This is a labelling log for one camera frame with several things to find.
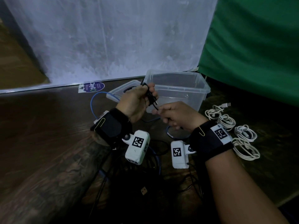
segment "round purple logo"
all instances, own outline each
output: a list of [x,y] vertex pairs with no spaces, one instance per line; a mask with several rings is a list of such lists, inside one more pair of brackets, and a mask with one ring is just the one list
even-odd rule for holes
[[93,93],[104,89],[105,85],[102,82],[93,82],[83,84],[83,90],[86,93]]

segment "white tracking device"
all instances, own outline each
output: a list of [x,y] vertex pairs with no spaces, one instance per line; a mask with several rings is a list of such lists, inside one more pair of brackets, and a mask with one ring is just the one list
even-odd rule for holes
[[171,143],[171,159],[172,166],[175,169],[189,168],[187,164],[189,162],[188,155],[194,154],[189,145],[186,145],[183,141],[174,141]]
[[131,163],[140,165],[150,144],[150,134],[137,130],[134,135],[130,134],[122,140],[129,145],[125,158]]

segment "white usb cable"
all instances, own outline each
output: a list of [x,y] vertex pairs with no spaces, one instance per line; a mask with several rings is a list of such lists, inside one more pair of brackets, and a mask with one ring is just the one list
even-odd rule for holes
[[217,123],[221,123],[227,131],[233,129],[236,125],[236,121],[230,117],[228,114],[224,114],[218,117]]
[[213,105],[213,108],[206,110],[204,114],[209,118],[209,120],[218,119],[218,117],[222,115],[223,109],[229,106],[230,103],[224,103],[220,106]]
[[[250,129],[248,125],[238,126],[235,128],[234,132],[237,138],[234,138],[232,143],[234,145],[233,150],[237,156],[248,161],[260,158],[260,152],[250,144],[250,142],[253,142],[257,138],[256,132]],[[237,149],[237,146],[243,149],[248,156],[241,153]]]

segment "brown cardboard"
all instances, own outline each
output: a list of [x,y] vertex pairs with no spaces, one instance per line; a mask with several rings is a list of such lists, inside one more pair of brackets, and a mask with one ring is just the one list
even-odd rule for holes
[[0,90],[49,83],[0,20]]

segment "white backdrop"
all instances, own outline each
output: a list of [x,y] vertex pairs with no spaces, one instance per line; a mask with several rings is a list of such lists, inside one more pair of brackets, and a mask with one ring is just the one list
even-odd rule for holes
[[5,0],[53,85],[186,71],[217,0]]

